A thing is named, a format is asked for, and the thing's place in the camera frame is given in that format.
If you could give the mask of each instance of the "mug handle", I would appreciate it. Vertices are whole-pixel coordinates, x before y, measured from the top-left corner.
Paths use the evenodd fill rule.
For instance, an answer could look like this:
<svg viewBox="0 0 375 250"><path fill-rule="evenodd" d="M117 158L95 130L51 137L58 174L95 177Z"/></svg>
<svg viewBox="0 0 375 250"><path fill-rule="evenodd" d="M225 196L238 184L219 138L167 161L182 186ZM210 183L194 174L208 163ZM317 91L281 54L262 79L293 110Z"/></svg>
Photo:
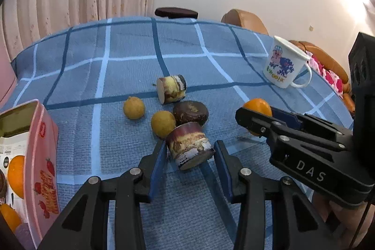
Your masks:
<svg viewBox="0 0 375 250"><path fill-rule="evenodd" d="M291 86L293 86L295 88L303 88L303 87L306 87L310 83L311 78L312 78L311 68L308 65L308 63L305 63L304 65L306 66L307 70L309 71L309 74L310 74L309 80L305 84L296 84L296 83L292 82L292 83L290 83Z"/></svg>

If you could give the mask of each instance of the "checkered tablecloth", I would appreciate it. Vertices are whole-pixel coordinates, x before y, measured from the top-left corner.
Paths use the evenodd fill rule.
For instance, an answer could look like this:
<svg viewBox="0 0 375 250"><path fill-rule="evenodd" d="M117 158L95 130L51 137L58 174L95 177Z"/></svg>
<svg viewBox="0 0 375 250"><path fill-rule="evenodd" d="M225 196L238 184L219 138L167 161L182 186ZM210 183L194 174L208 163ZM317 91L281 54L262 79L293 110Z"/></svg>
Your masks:
<svg viewBox="0 0 375 250"><path fill-rule="evenodd" d="M186 99L207 106L204 131L211 143L222 139L244 166L279 179L283 173L269 164L265 139L251 136L234 119L245 101L261 97L271 106L308 112L345 127L352 119L317 74L304 89L284 90L269 83L262 70L271 43L266 35L191 19L131 17L80 25L46 37L17 56L12 65L18 85L3 110L37 98L58 125L61 208L90 176L119 176L152 152L158 139L151 116L173 107L160 105L154 83L175 74L186 79ZM302 72L296 82L306 78ZM142 98L146 106L139 121L124 117L123 101L130 95ZM226 202L213 159L186 172L169 162L157 196L141 211L148 250L233 248L240 207ZM266 224L266 249L271 249L269 203ZM108 228L113 249L113 203Z"/></svg>

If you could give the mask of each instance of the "white mug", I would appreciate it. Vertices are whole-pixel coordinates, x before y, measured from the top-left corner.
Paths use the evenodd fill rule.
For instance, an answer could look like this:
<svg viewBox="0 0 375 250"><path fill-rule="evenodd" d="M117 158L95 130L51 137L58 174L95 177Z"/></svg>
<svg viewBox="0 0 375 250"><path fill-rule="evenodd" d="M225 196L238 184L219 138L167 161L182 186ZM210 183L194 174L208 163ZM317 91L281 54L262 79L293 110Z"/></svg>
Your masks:
<svg viewBox="0 0 375 250"><path fill-rule="evenodd" d="M302 88L306 87L312 77L311 68L307 61L310 56L304 53L296 45L287 40L274 36L273 44L266 61L263 73L266 78L280 88L286 88L289 85ZM309 71L310 78L305 84L296 84L293 80L301 71L303 65Z"/></svg>

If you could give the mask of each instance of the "orange sofa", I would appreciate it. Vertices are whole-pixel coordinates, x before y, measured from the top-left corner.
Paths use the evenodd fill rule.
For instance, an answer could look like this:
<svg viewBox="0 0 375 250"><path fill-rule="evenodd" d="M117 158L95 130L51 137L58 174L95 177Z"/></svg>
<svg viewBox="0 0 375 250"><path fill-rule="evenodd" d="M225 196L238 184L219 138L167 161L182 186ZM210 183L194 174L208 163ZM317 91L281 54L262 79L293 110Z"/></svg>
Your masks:
<svg viewBox="0 0 375 250"><path fill-rule="evenodd" d="M221 21L223 23L240 26L254 32L268 35L267 28L264 26L263 22L258 16L251 12L243 11L240 9L232 9L228 13L224 14ZM328 55L318 46L315 46L313 43L293 40L290 42L295 44L303 51L310 51L314 56L316 56L316 58L326 69L333 71L341 78L343 83L342 101L349 110L350 114L354 116L355 104L349 94L351 87L348 75L346 74L344 68L342 68L340 64L337 63L330 55Z"/></svg>

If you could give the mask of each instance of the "hand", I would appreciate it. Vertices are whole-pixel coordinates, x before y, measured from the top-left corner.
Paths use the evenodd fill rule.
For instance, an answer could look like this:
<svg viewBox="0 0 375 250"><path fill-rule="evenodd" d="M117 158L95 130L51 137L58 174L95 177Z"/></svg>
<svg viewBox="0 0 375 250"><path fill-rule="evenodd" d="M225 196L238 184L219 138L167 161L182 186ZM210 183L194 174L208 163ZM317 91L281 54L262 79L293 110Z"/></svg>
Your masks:
<svg viewBox="0 0 375 250"><path fill-rule="evenodd" d="M320 216L323 218L324 221L327 220L328 215L330 212L334 212L337 219L346 227L345 232L340 237L340 248L346 249L349 247L350 242L357 230L358 224L361 221L363 211L366 208L367 203L363 203L358 209L356 210L349 210L344 209L339 206L337 203L333 201L329 201L324 196L320 195L317 192L314 192L312 197L312 204L314 205L315 209L318 211ZM366 219L363 222L363 225L357 235L356 241L353 247L356 247L361 240L366 235L374 217L375 206L371 205L369 212L367 213Z"/></svg>

